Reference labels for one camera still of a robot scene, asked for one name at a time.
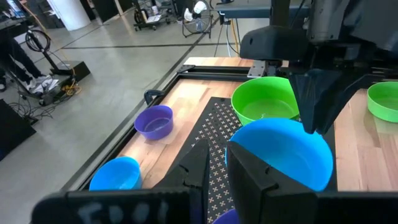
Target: black handle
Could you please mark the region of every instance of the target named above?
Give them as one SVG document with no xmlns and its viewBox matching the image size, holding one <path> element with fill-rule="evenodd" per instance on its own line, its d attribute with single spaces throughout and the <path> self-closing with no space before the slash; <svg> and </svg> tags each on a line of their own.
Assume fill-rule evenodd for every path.
<svg viewBox="0 0 398 224">
<path fill-rule="evenodd" d="M 145 99 L 145 102 L 147 103 L 147 105 L 149 105 L 153 100 L 153 96 L 163 96 L 163 95 L 164 95 L 164 91 L 146 90 L 144 93 L 144 99 Z"/>
</svg>

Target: metal frame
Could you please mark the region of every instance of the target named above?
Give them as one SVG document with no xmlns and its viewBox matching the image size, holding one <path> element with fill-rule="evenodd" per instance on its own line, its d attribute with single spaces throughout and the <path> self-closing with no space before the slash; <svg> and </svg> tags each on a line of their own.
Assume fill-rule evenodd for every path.
<svg viewBox="0 0 398 224">
<path fill-rule="evenodd" d="M 148 105 L 151 106 L 159 105 L 162 100 L 170 93 L 171 89 L 181 79 L 192 79 L 192 80 L 218 80 L 218 81 L 240 81 L 245 82 L 251 80 L 248 78 L 248 72 L 250 67 L 221 67 L 221 66 L 195 66 L 195 65 L 183 65 L 178 72 L 170 79 L 169 82 L 161 90 L 163 95 L 156 96 Z M 79 185 L 76 190 L 88 190 L 90 181 L 93 178 L 95 172 L 105 163 L 111 159 L 116 158 L 119 153 L 123 150 L 130 139 L 137 133 L 137 130 L 132 124 L 127 131 L 121 136 L 121 138 L 113 145 L 111 150 L 99 161 L 95 168 L 85 177 L 85 180 Z"/>
</svg>

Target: wooden tabletop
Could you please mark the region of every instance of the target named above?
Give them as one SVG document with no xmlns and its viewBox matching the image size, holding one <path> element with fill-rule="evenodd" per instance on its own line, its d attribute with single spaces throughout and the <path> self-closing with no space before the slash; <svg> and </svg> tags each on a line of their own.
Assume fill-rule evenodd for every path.
<svg viewBox="0 0 398 224">
<path fill-rule="evenodd" d="M 250 67 L 241 58 L 191 57 L 185 64 Z M 120 156 L 140 163 L 143 187 L 160 181 L 212 96 L 230 98 L 239 82 L 179 80 L 161 104 L 174 112 L 174 129 L 166 138 L 148 141 L 134 135 Z M 359 90 L 335 121 L 338 190 L 398 190 L 398 124 L 375 118 Z"/>
</svg>

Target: black pants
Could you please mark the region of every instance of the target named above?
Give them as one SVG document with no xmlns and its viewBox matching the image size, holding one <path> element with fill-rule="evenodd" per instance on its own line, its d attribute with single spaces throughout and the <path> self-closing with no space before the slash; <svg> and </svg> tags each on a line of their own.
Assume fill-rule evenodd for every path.
<svg viewBox="0 0 398 224">
<path fill-rule="evenodd" d="M 20 47 L 18 42 L 13 38 L 10 38 L 0 43 L 0 67 L 3 68 L 0 69 L 1 78 L 5 75 L 4 70 L 9 70 L 22 82 L 30 80 L 30 76 L 28 76 L 26 72 L 14 62 L 14 59 L 23 64 L 26 70 L 32 74 L 33 77 L 38 78 L 42 75 L 40 70 L 25 53 L 24 49 Z"/>
</svg>

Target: concrete floor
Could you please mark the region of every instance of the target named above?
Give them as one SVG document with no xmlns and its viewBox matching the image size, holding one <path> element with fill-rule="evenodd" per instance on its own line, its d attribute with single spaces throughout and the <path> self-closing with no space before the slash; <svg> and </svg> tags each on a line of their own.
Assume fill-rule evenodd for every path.
<svg viewBox="0 0 398 224">
<path fill-rule="evenodd" d="M 0 162 L 2 223 L 28 223 L 38 200 L 60 190 L 126 117 L 127 124 L 133 122 L 134 112 L 143 108 L 140 102 L 145 90 L 161 88 L 188 57 L 214 55 L 219 23 L 211 39 L 206 36 L 192 48 L 200 35 L 185 38 L 179 24 L 136 32 L 133 20 L 132 13 L 127 13 L 103 26 L 93 22 L 73 32 L 50 31 L 57 43 L 51 51 L 64 60 L 59 50 L 63 48 L 69 59 L 85 61 L 92 75 L 80 82 L 80 94 L 59 105 L 53 119 L 35 124 L 37 133 Z M 268 23 L 267 19 L 240 19 L 241 38 Z M 224 28 L 220 43 L 225 42 Z M 49 72 L 42 54 L 30 51 L 25 44 L 22 47 L 43 73 Z M 218 47 L 216 56 L 228 56 L 225 44 Z M 9 88 L 0 98 L 17 102 L 18 94 Z"/>
</svg>

